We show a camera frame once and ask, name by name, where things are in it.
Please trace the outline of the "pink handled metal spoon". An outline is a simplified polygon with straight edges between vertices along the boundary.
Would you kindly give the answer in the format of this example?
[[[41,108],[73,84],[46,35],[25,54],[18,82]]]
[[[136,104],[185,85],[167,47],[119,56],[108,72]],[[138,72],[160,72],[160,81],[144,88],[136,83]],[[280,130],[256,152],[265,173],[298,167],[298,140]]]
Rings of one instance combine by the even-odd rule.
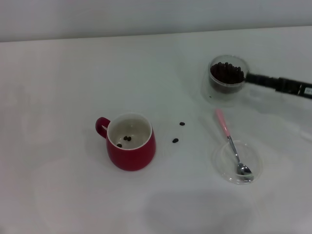
[[[222,110],[216,109],[215,113],[216,113],[218,122],[220,124],[220,127],[222,128],[222,130],[223,130],[223,132],[224,132],[224,134],[225,134],[225,136],[229,142],[229,145],[230,145],[230,147],[234,153],[234,156],[236,158],[236,161],[237,161],[236,172],[237,172],[237,174],[241,177],[241,179],[243,179],[243,181],[252,182],[254,179],[254,176],[253,176],[251,170],[245,164],[243,164],[239,158],[237,149],[234,145],[233,139],[231,137],[229,128],[226,124]]]

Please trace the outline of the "clear glass saucer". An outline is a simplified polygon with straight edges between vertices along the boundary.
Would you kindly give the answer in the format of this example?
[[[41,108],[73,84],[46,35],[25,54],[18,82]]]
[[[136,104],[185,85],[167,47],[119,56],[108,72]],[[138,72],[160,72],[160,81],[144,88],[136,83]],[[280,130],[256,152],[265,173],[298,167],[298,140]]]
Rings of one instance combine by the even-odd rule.
[[[263,171],[263,163],[258,152],[252,145],[235,140],[241,161],[251,170],[251,175],[240,175],[237,171],[237,159],[228,142],[218,146],[212,154],[215,170],[228,182],[243,185],[256,181]]]

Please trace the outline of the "clear glass cup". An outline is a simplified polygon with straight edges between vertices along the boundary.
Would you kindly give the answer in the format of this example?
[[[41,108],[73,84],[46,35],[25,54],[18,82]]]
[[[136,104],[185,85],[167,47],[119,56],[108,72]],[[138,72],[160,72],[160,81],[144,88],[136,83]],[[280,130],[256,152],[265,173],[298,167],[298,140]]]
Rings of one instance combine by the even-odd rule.
[[[240,97],[243,96],[244,83],[227,84],[217,80],[211,73],[211,67],[218,63],[229,63],[234,67],[240,67],[244,74],[250,68],[245,60],[234,55],[220,55],[211,60],[205,69],[201,85],[203,97],[214,106],[230,107],[234,106]]]

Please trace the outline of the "red ceramic mug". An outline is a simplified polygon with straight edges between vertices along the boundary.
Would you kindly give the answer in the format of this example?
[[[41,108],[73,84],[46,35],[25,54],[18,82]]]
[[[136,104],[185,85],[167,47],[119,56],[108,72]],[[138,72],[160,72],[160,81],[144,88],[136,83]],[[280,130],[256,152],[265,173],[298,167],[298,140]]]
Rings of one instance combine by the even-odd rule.
[[[137,113],[125,113],[113,120],[100,117],[96,120],[97,133],[105,138],[110,160],[125,171],[146,167],[156,153],[156,139],[150,121]]]

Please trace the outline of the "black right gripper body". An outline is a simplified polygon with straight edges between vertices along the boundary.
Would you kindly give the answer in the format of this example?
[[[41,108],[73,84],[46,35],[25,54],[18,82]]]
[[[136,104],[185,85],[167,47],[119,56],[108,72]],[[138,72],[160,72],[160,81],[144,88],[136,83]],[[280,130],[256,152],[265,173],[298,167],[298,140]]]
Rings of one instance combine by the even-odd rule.
[[[287,78],[278,78],[276,92],[312,99],[312,84]]]

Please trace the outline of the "coffee beans pile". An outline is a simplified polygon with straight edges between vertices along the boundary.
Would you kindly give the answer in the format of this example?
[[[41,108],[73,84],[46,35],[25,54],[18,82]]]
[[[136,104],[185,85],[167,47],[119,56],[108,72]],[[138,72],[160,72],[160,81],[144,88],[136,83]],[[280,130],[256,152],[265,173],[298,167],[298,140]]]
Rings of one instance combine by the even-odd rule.
[[[217,63],[210,67],[210,85],[219,93],[233,94],[242,88],[244,72],[231,63]]]

